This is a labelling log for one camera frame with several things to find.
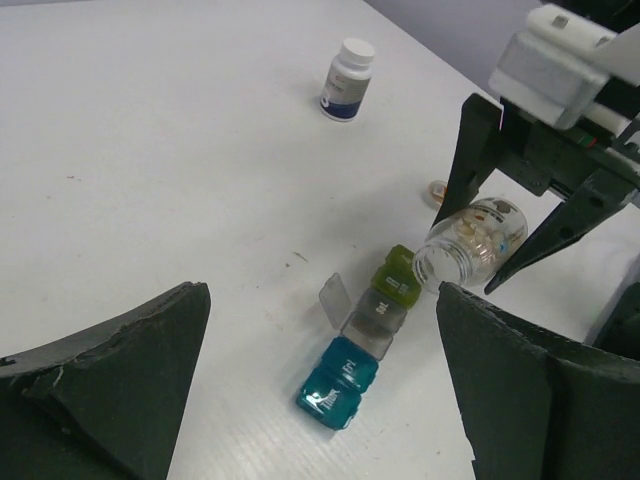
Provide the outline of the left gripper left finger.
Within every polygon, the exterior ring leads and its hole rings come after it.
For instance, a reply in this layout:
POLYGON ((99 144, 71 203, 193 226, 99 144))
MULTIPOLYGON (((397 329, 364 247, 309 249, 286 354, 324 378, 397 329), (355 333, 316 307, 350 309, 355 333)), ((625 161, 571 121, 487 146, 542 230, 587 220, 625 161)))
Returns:
POLYGON ((1 360, 4 479, 165 479, 210 313, 204 283, 1 360))

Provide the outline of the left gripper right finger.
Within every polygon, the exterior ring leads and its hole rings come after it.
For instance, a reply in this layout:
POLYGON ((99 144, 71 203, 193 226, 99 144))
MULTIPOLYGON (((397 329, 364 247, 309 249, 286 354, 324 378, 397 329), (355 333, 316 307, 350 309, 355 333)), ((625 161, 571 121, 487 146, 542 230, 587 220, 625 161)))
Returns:
POLYGON ((637 352, 571 340, 453 283, 436 313, 476 478, 638 478, 637 352))

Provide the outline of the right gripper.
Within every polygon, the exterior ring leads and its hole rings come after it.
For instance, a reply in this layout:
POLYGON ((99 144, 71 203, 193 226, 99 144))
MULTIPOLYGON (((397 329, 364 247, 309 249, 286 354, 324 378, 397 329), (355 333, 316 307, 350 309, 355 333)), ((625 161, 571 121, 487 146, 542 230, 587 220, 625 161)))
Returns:
POLYGON ((577 243, 627 204, 639 203, 639 122, 597 104, 557 130, 502 98, 471 94, 462 104, 455 152, 436 226, 466 208, 494 172, 529 192, 565 200, 499 268, 491 294, 519 271, 577 243))

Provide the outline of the clear pill jar gold lid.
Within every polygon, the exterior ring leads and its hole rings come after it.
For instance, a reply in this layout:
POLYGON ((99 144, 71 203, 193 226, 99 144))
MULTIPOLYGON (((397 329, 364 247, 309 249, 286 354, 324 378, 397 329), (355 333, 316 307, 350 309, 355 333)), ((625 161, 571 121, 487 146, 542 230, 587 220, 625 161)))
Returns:
POLYGON ((499 197, 477 200, 431 228, 412 269, 423 289, 443 282, 463 287, 486 283, 528 236, 522 210, 499 197))

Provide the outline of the green pill box SUN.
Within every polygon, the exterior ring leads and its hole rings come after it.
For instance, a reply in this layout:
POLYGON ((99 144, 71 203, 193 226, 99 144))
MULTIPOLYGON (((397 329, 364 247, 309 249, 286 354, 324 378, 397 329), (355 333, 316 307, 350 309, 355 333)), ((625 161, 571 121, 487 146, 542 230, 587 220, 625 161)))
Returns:
POLYGON ((422 291, 410 269, 392 264, 384 264, 375 272, 371 287, 407 310, 418 302, 422 291))

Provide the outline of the teal pill box FRI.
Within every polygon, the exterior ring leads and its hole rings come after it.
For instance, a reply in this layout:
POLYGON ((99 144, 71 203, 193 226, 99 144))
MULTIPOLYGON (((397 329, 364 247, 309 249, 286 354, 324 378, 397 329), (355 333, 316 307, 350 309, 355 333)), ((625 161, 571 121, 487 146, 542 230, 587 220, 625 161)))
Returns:
POLYGON ((318 367, 362 394, 374 382, 379 363, 365 350, 340 335, 328 345, 318 367))

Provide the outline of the green pill box THUR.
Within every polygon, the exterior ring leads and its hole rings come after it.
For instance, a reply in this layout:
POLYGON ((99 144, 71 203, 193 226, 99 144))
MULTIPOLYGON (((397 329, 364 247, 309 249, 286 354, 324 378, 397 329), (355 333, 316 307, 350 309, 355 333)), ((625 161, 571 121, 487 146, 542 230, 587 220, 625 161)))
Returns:
POLYGON ((394 268, 412 272, 415 253, 402 244, 397 244, 391 248, 385 257, 385 263, 394 268))

